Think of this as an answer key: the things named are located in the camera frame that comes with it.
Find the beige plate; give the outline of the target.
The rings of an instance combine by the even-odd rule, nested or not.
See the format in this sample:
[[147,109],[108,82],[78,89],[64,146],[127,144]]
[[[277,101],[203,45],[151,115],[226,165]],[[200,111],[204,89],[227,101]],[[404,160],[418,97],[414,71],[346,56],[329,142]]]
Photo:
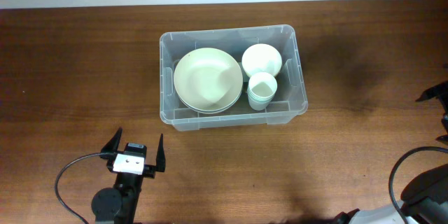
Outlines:
[[182,100],[182,98],[179,97],[179,99],[180,99],[180,100],[182,101],[182,103],[183,103],[184,105],[186,105],[189,109],[192,109],[192,110],[194,110],[194,111],[196,111],[196,112],[198,112],[198,113],[215,114],[215,113],[224,112],[225,110],[229,109],[231,106],[233,106],[233,105],[238,101],[238,99],[241,97],[241,95],[242,95],[242,89],[241,89],[239,95],[234,99],[234,101],[232,101],[230,104],[228,104],[227,106],[225,106],[225,107],[223,107],[223,108],[215,109],[215,110],[202,110],[202,109],[199,109],[199,108],[195,108],[195,107],[193,107],[193,106],[188,105],[187,103],[185,103],[185,102]]
[[197,109],[221,109],[235,100],[243,86],[238,62],[216,48],[188,52],[174,70],[178,97]]

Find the mint green cup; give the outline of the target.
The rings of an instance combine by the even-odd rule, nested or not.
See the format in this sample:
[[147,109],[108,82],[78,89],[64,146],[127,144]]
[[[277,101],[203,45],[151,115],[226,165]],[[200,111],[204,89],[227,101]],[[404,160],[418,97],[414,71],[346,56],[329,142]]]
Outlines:
[[274,98],[274,92],[268,95],[259,95],[249,90],[247,93],[250,106],[256,106],[257,108],[261,106],[266,107]]

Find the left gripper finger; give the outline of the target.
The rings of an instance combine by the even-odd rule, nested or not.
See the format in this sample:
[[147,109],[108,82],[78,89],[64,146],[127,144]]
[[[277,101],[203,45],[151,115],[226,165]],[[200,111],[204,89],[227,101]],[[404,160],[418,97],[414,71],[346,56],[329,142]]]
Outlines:
[[118,128],[113,137],[104,145],[101,149],[100,158],[105,160],[114,160],[115,156],[118,154],[118,147],[120,143],[120,139],[123,133],[123,129],[121,127]]
[[146,165],[146,173],[165,172],[165,169],[166,169],[166,157],[164,150],[164,136],[163,134],[161,134],[159,144],[157,147],[155,165]]

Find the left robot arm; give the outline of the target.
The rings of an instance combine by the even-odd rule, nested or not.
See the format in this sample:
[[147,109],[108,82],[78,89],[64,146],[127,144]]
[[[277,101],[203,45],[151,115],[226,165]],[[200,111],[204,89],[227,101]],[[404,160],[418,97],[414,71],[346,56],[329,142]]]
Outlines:
[[98,191],[91,202],[95,223],[133,223],[141,187],[145,178],[153,179],[158,172],[164,172],[166,157],[163,138],[160,137],[155,164],[146,164],[147,147],[127,143],[119,151],[120,128],[101,149],[100,158],[106,160],[107,169],[116,174],[113,187]]

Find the cream white cup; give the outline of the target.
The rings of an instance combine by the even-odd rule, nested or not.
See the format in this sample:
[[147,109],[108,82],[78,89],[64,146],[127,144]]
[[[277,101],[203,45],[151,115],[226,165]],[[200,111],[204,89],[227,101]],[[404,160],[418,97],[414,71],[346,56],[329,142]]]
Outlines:
[[272,74],[259,72],[252,75],[248,82],[248,94],[256,101],[271,100],[278,88],[277,80]]

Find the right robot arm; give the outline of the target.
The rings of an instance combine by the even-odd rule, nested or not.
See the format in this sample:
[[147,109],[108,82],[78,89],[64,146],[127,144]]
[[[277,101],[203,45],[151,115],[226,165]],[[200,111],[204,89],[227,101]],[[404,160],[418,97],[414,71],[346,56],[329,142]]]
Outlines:
[[396,199],[393,182],[399,166],[411,155],[430,151],[447,153],[446,147],[422,146],[403,154],[388,178],[391,203],[378,209],[342,212],[331,222],[339,224],[440,223],[447,224],[447,165],[429,169],[412,179]]

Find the white small bowl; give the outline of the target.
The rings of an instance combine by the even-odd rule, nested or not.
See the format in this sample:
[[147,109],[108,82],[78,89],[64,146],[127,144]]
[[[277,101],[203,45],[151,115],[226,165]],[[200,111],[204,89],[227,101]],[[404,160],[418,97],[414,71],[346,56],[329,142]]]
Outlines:
[[247,48],[241,59],[241,65],[248,77],[259,72],[277,76],[283,64],[280,52],[265,43],[259,43]]

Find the grey cup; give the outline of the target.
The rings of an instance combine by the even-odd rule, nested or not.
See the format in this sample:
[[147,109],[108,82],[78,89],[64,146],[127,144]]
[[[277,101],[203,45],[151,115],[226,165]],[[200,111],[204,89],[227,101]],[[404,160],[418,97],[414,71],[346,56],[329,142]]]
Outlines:
[[267,106],[270,103],[270,100],[267,101],[258,101],[256,99],[252,99],[251,97],[248,98],[249,106],[256,111],[261,111],[267,108]]

